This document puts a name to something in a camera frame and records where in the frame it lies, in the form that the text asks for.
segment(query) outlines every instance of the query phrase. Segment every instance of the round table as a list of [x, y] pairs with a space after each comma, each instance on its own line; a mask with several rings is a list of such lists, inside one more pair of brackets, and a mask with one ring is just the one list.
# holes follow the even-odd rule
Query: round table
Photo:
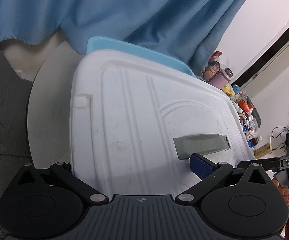
[[50, 52], [38, 71], [30, 93], [27, 131], [35, 168], [70, 162], [69, 119], [71, 84], [84, 55], [64, 41]]

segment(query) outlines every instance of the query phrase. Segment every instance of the gray ribbed plate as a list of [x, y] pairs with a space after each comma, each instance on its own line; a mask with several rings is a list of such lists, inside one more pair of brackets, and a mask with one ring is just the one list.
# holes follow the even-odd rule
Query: gray ribbed plate
[[[15, 238], [7, 236], [6, 240]], [[90, 208], [82, 222], [52, 240], [230, 240], [210, 228], [192, 206], [171, 196], [116, 195], [109, 204]], [[268, 240], [281, 240], [280, 236]]]

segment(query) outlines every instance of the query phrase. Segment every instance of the pink thermos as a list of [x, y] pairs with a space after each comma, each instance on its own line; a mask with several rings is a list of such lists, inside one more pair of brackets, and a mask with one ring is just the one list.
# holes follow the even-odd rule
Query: pink thermos
[[208, 83], [221, 89], [231, 80], [232, 76], [233, 73], [229, 68], [220, 69], [219, 72], [208, 81]]

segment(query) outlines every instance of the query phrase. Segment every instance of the dark gray cloth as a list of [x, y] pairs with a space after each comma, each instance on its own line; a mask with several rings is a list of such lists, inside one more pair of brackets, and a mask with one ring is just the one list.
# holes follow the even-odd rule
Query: dark gray cloth
[[25, 119], [31, 87], [32, 82], [18, 77], [0, 50], [0, 197], [30, 161]]

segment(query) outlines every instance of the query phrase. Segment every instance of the curtain fold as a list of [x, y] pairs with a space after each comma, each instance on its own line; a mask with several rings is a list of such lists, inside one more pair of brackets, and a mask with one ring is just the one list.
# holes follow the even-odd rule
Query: curtain fold
[[0, 41], [39, 44], [61, 28], [78, 53], [105, 36], [206, 66], [245, 0], [0, 0]]

